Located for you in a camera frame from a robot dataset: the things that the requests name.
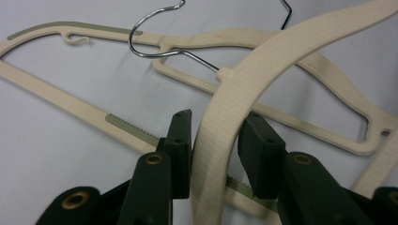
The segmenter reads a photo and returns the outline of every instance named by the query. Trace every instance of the silver hook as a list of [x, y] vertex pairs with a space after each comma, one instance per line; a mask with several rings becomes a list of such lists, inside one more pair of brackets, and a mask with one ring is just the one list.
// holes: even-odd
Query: silver hook
[[281, 1], [282, 1], [283, 6], [288, 11], [286, 20], [284, 20], [284, 23], [283, 23], [282, 28], [281, 28], [281, 30], [284, 30], [284, 28], [286, 28], [287, 24], [289, 23], [290, 18], [292, 17], [293, 9], [289, 6], [289, 4], [287, 4], [287, 2], [285, 0], [281, 0]]
[[130, 31], [130, 35], [129, 35], [129, 47], [130, 47], [131, 51], [132, 51], [134, 54], [136, 54], [136, 55], [138, 55], [138, 56], [140, 56], [140, 57], [144, 57], [144, 58], [162, 58], [162, 57], [167, 57], [167, 56], [173, 56], [173, 55], [183, 54], [183, 55], [186, 55], [186, 56], [188, 56], [189, 58], [193, 59], [194, 61], [196, 61], [196, 62], [202, 64], [203, 66], [205, 66], [205, 67], [211, 69], [213, 72], [217, 73], [217, 72], [219, 71], [219, 69], [218, 69], [217, 67], [214, 67], [214, 66], [213, 66], [212, 64], [210, 64], [209, 62], [207, 62], [207, 61], [201, 59], [200, 57], [198, 57], [198, 56], [196, 56], [196, 55], [194, 55], [194, 54], [192, 54], [192, 53], [190, 53], [190, 52], [187, 52], [187, 51], [173, 51], [173, 52], [165, 52], [165, 53], [157, 53], [157, 54], [147, 54], [147, 53], [142, 53], [142, 52], [136, 51], [136, 50], [134, 49], [134, 47], [132, 46], [132, 37], [133, 37], [135, 31], [137, 30], [137, 28], [138, 28], [143, 22], [145, 22], [146, 20], [148, 20], [149, 18], [151, 18], [152, 16], [154, 16], [154, 15], [156, 15], [156, 14], [159, 14], [159, 13], [162, 13], [162, 12], [165, 12], [165, 11], [169, 11], [169, 10], [179, 9], [179, 8], [183, 7], [184, 4], [185, 4], [185, 0], [180, 0], [179, 4], [176, 5], [176, 6], [174, 6], [174, 7], [163, 7], [163, 8], [161, 8], [161, 9], [158, 9], [158, 10], [156, 10], [156, 11], [153, 11], [153, 12], [147, 14], [146, 16], [144, 16], [144, 18], [141, 19], [138, 23], [136, 23], [136, 24], [132, 27], [132, 29], [131, 29], [131, 31]]

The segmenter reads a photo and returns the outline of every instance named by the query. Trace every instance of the metal hook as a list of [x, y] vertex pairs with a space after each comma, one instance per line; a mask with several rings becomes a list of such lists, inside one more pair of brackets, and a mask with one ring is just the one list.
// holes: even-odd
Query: metal hook
[[284, 6], [284, 7], [287, 9], [287, 11], [288, 11], [286, 20], [284, 20], [284, 23], [283, 23], [282, 28], [281, 28], [281, 30], [284, 30], [284, 28], [286, 28], [287, 24], [289, 23], [290, 18], [292, 17], [293, 9], [289, 6], [289, 4], [287, 4], [287, 2], [286, 2], [285, 0], [281, 0], [281, 1], [282, 1], [283, 6]]
[[165, 11], [169, 11], [169, 10], [179, 9], [179, 8], [183, 7], [184, 4], [185, 4], [185, 0], [180, 0], [179, 4], [176, 5], [176, 6], [174, 6], [174, 7], [163, 7], [163, 8], [161, 8], [161, 9], [158, 9], [158, 10], [156, 10], [156, 11], [153, 11], [153, 12], [147, 14], [146, 16], [144, 16], [144, 18], [141, 19], [138, 23], [136, 23], [136, 24], [132, 27], [132, 29], [131, 29], [131, 31], [130, 31], [130, 35], [129, 35], [129, 47], [130, 47], [131, 51], [132, 51], [134, 54], [136, 54], [136, 55], [138, 55], [138, 56], [140, 56], [140, 57], [144, 57], [144, 58], [162, 58], [162, 57], [167, 57], [167, 56], [173, 56], [173, 55], [183, 54], [183, 55], [186, 55], [186, 56], [188, 56], [189, 58], [193, 59], [194, 61], [196, 61], [196, 62], [202, 64], [203, 66], [205, 66], [205, 67], [211, 69], [211, 70], [214, 71], [215, 73], [217, 73], [217, 72], [219, 71], [219, 69], [218, 69], [217, 67], [213, 66], [213, 65], [210, 64], [209, 62], [207, 62], [207, 61], [203, 60], [202, 58], [200, 58], [200, 57], [198, 57], [198, 56], [196, 56], [196, 55], [194, 55], [194, 54], [192, 54], [192, 53], [190, 53], [190, 52], [187, 52], [187, 51], [173, 51], [173, 52], [165, 52], [165, 53], [157, 53], [157, 54], [147, 54], [147, 53], [142, 53], [142, 52], [136, 51], [136, 50], [134, 49], [134, 47], [132, 46], [132, 37], [133, 37], [135, 31], [137, 30], [137, 28], [138, 28], [143, 22], [145, 22], [146, 20], [148, 20], [149, 18], [151, 18], [152, 16], [154, 16], [154, 15], [156, 15], [156, 14], [159, 14], [159, 13], [162, 13], [162, 12], [165, 12]]

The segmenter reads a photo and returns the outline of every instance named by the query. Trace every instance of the hanger hook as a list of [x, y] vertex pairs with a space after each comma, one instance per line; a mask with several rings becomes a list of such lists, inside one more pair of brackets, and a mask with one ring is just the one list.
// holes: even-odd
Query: hanger hook
[[287, 17], [286, 17], [286, 19], [284, 20], [284, 23], [283, 23], [282, 28], [281, 28], [281, 30], [284, 30], [284, 28], [286, 28], [287, 24], [289, 23], [290, 18], [292, 17], [293, 9], [289, 6], [289, 4], [287, 4], [287, 2], [286, 2], [285, 0], [281, 0], [281, 1], [282, 1], [283, 6], [284, 6], [284, 7], [286, 8], [286, 10], [288, 11]]
[[137, 50], [134, 49], [134, 47], [132, 46], [132, 38], [134, 36], [135, 31], [137, 30], [137, 28], [146, 20], [148, 20], [149, 18], [153, 17], [156, 14], [165, 12], [165, 11], [170, 11], [170, 10], [175, 10], [175, 9], [179, 9], [181, 7], [183, 7], [185, 4], [185, 0], [180, 0], [178, 5], [173, 6], [173, 7], [163, 7], [161, 9], [155, 10], [149, 14], [147, 14], [146, 16], [144, 16], [143, 19], [141, 19], [138, 23], [136, 23], [131, 31], [130, 31], [130, 35], [129, 35], [129, 47], [131, 49], [131, 51], [140, 56], [140, 57], [144, 57], [144, 58], [162, 58], [162, 57], [167, 57], [167, 56], [174, 56], [174, 55], [178, 55], [178, 54], [183, 54], [188, 56], [189, 58], [193, 59], [194, 61], [202, 64], [203, 66], [211, 69], [212, 71], [214, 71], [215, 73], [217, 73], [219, 71], [219, 69], [215, 66], [213, 66], [212, 64], [210, 64], [209, 62], [201, 59], [200, 57], [187, 52], [187, 51], [173, 51], [173, 52], [165, 52], [165, 53], [156, 53], [156, 54], [148, 54], [148, 53], [142, 53], [142, 52], [138, 52]]

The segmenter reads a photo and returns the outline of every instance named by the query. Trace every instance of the white surface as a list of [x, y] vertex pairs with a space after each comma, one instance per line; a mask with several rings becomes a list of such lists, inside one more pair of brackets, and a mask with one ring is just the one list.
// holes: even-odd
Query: white surface
[[[290, 25], [339, 8], [364, 3], [350, 1], [289, 2]], [[29, 26], [54, 21], [78, 21], [131, 28], [152, 10], [177, 1], [8, 1], [0, 9], [0, 40]], [[191, 36], [232, 27], [277, 30], [286, 14], [277, 0], [188, 1], [179, 11], [162, 14], [141, 28], [151, 33]], [[381, 109], [398, 116], [398, 17], [346, 38], [322, 53]], [[142, 48], [143, 51], [154, 51]], [[249, 51], [195, 51], [216, 66], [233, 66]], [[150, 61], [130, 53], [125, 43], [92, 39], [91, 45], [69, 46], [61, 37], [31, 41], [3, 60], [114, 113], [154, 135], [165, 136], [173, 113], [192, 109], [192, 135], [211, 96], [165, 78]], [[215, 82], [211, 71], [183, 57], [168, 65]], [[262, 97], [276, 109], [362, 140], [365, 120], [348, 110], [312, 77], [292, 67]], [[0, 223], [33, 224], [59, 193], [76, 186], [105, 192], [132, 175], [139, 157], [121, 143], [86, 126], [48, 103], [0, 80]], [[349, 188], [370, 157], [357, 157], [339, 148], [271, 122], [288, 151], [319, 158], [341, 185]], [[230, 174], [244, 178], [237, 154]], [[398, 170], [387, 185], [398, 186]], [[188, 201], [175, 203], [175, 224], [189, 224]], [[226, 206], [223, 224], [259, 224]]]

